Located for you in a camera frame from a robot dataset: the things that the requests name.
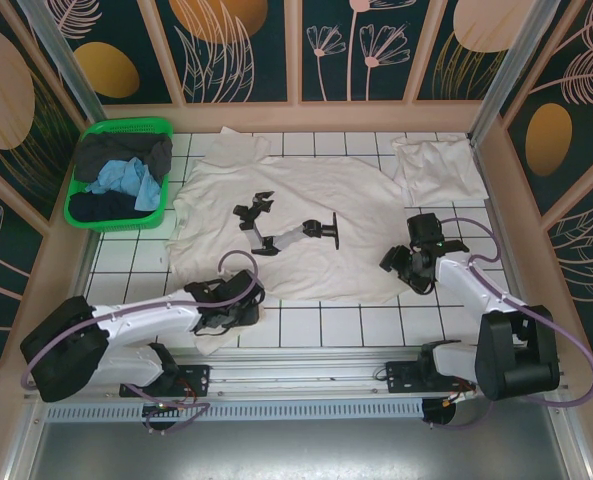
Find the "navy blue t-shirt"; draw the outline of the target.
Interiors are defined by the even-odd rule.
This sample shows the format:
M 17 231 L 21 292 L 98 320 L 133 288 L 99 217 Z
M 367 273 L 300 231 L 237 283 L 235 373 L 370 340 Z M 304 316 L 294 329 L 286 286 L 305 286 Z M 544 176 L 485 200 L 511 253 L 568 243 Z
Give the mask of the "navy blue t-shirt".
M 80 192 L 70 197 L 68 212 L 79 222 L 90 223 L 146 217 L 151 211 L 135 209 L 136 198 L 116 191 Z

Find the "folded plain white t-shirt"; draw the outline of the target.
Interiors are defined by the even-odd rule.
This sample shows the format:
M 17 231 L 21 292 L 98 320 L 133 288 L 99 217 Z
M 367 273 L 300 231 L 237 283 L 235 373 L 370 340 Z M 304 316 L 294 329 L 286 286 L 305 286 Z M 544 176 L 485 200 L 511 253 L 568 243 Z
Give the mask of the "folded plain white t-shirt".
M 391 145 L 398 161 L 394 182 L 401 187 L 408 206 L 488 198 L 466 137 L 448 136 L 446 140 L 399 137 Z

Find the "aluminium mounting rail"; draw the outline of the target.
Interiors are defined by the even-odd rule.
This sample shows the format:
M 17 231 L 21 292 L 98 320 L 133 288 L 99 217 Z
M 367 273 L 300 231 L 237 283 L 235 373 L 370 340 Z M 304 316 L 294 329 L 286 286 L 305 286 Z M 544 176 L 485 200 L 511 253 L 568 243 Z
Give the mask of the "aluminium mounting rail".
M 29 366 L 21 385 L 37 390 L 46 402 L 77 394 L 88 385 L 126 388 L 147 386 L 163 373 L 163 366 L 209 365 L 207 396 L 260 398 L 320 396 L 345 392 L 368 394 L 386 382 L 385 364 L 416 361 L 418 348 L 280 348 L 227 349 L 210 356 L 196 349 L 169 349 L 157 342 L 100 349 L 80 366 L 64 368 L 65 389 L 50 396 L 39 386 L 39 368 Z

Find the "light blue t-shirt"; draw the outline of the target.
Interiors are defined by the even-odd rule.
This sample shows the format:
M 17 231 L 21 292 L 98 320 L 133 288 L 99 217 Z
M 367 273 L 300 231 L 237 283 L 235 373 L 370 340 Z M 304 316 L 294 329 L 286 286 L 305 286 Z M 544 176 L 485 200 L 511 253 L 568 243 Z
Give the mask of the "light blue t-shirt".
M 139 158 L 129 161 L 109 160 L 100 170 L 97 179 L 85 188 L 86 193 L 96 195 L 109 191 L 135 199 L 134 209 L 153 212 L 160 205 L 161 185 L 155 180 Z

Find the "aluminium frame post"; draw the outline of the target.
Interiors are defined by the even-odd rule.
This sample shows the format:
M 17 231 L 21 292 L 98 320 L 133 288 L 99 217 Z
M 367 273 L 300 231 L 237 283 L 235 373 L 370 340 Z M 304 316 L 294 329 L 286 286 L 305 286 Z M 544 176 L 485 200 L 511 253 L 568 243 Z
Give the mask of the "aluminium frame post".
M 83 40 L 102 18 L 100 0 L 12 0 L 26 19 L 30 36 L 43 46 L 68 86 L 74 105 L 85 113 L 88 124 L 108 119 L 98 94 L 74 55 L 69 40 Z
M 512 88 L 526 69 L 542 36 L 552 23 L 561 0 L 535 0 L 482 101 L 468 132 L 476 148 L 484 140 Z

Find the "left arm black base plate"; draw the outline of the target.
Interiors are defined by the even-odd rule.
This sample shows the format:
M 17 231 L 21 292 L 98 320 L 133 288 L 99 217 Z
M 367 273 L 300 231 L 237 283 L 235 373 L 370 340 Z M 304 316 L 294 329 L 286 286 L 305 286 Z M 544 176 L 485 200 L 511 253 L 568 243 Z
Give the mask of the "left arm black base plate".
M 163 366 L 163 373 L 147 386 L 136 388 L 156 398 L 206 397 L 210 384 L 209 365 Z

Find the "dark grey t-shirt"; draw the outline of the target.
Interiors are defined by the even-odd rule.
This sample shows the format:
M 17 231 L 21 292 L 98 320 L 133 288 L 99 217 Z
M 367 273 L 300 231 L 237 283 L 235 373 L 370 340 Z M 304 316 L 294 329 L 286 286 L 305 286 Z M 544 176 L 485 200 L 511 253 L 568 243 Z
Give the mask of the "dark grey t-shirt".
M 129 161 L 133 157 L 147 165 L 150 174 L 161 183 L 171 170 L 172 141 L 166 134 L 155 133 L 88 134 L 74 150 L 74 178 L 92 183 L 108 161 Z

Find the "small wiring connector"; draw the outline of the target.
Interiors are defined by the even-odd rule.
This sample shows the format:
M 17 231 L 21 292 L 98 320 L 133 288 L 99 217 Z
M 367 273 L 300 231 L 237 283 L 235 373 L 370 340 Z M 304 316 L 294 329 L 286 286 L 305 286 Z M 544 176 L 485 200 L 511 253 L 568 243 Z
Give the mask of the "small wiring connector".
M 447 406 L 474 399 L 477 396 L 477 392 L 475 390 L 465 390 L 453 393 L 449 395 L 447 398 L 442 400 L 442 406 L 446 408 Z
M 172 403 L 152 403 L 145 404 L 142 407 L 141 416 L 143 419 L 149 418 L 180 418 L 187 410 L 185 404 L 179 402 Z

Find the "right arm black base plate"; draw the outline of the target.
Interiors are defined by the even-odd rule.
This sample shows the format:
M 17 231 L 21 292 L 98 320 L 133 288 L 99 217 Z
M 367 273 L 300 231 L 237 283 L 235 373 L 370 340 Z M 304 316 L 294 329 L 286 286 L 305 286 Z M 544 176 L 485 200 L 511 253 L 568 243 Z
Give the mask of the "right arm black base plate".
M 474 383 L 439 374 L 434 367 L 416 361 L 392 361 L 385 364 L 386 383 L 390 393 L 440 393 L 475 391 Z

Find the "grey metal sheet panel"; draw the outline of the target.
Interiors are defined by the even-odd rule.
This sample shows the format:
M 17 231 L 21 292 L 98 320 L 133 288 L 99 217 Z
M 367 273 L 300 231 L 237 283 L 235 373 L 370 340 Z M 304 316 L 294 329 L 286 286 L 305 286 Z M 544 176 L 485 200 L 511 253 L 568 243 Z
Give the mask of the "grey metal sheet panel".
M 539 416 L 470 431 L 418 420 L 52 424 L 31 480 L 568 480 Z

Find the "green plastic laundry basket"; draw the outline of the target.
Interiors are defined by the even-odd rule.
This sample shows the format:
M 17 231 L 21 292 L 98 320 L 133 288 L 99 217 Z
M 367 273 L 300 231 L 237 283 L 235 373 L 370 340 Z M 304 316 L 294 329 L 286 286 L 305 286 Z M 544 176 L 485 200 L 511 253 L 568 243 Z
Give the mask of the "green plastic laundry basket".
M 164 134 L 169 139 L 172 139 L 174 130 L 172 124 L 161 117 L 119 118 L 104 120 L 92 125 L 81 135 L 81 139 L 85 139 L 91 134 L 100 133 Z M 166 174 L 162 180 L 159 205 L 147 216 L 133 219 L 82 222 L 74 219 L 69 211 L 69 207 L 72 197 L 75 194 L 83 192 L 86 184 L 71 178 L 65 206 L 63 207 L 64 218 L 68 224 L 75 228 L 92 230 L 98 233 L 153 229 L 158 227 L 163 221 L 165 204 L 168 198 L 168 184 L 169 175 Z

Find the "white robot print t-shirt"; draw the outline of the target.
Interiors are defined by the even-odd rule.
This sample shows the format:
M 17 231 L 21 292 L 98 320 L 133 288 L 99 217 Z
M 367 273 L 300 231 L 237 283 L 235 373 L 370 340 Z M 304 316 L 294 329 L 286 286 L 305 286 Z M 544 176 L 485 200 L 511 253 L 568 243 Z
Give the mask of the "white robot print t-shirt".
M 353 157 L 276 157 L 263 138 L 218 134 L 188 165 L 173 200 L 176 228 L 166 245 L 179 285 L 249 267 L 251 249 L 233 210 L 270 193 L 271 208 L 256 220 L 263 236 L 280 236 L 307 220 L 336 223 L 339 237 L 303 237 L 275 256 L 259 256 L 266 292 L 287 301 L 385 304 L 408 287 L 379 263 L 409 240 L 401 188 Z

